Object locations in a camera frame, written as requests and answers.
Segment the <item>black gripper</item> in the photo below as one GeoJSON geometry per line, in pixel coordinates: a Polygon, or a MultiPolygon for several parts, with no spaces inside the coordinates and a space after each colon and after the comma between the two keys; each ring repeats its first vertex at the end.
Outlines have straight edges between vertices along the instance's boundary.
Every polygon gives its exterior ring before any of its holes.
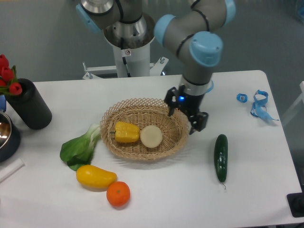
{"type": "Polygon", "coordinates": [[[164,102],[168,106],[168,116],[174,114],[174,110],[178,107],[188,118],[191,129],[189,135],[195,132],[202,131],[207,124],[209,114],[200,111],[200,105],[204,94],[202,95],[190,95],[186,92],[186,86],[181,85],[177,90],[176,87],[172,87],[167,91],[164,102]]]}

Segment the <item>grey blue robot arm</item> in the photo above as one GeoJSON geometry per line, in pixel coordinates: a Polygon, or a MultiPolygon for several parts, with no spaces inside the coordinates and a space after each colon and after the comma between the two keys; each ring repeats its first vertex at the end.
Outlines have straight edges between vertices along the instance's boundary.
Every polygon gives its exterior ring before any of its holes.
{"type": "Polygon", "coordinates": [[[169,89],[164,101],[169,115],[175,109],[186,115],[193,133],[206,126],[209,115],[200,104],[221,59],[223,42],[214,30],[234,18],[236,6],[232,0],[192,0],[190,8],[181,18],[167,14],[157,22],[143,12],[140,0],[82,0],[76,11],[88,30],[104,33],[119,77],[150,75],[154,40],[184,64],[179,86],[169,89]]]}

